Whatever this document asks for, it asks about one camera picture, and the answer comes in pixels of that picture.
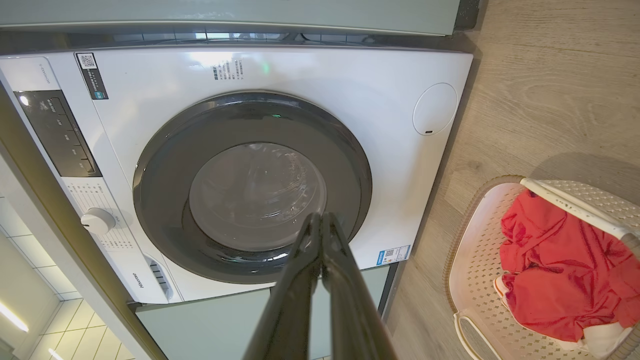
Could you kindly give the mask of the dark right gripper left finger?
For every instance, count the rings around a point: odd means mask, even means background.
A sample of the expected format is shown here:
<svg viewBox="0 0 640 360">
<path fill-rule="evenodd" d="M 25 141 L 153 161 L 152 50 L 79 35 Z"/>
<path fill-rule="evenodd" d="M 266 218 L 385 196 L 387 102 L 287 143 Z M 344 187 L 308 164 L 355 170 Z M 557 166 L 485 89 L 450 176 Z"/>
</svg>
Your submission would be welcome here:
<svg viewBox="0 0 640 360">
<path fill-rule="evenodd" d="M 307 360 L 313 294 L 322 269 L 322 216 L 306 217 L 243 355 Z"/>
</svg>

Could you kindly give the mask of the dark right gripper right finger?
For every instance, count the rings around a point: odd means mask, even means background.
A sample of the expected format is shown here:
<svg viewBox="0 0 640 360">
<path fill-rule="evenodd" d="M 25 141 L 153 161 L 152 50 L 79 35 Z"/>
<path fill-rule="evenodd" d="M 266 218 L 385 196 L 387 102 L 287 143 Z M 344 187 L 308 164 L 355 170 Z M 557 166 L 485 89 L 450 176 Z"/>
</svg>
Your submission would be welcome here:
<svg viewBox="0 0 640 360">
<path fill-rule="evenodd" d="M 330 294 L 332 359 L 396 360 L 338 218 L 325 212 L 321 223 L 322 283 Z"/>
</svg>

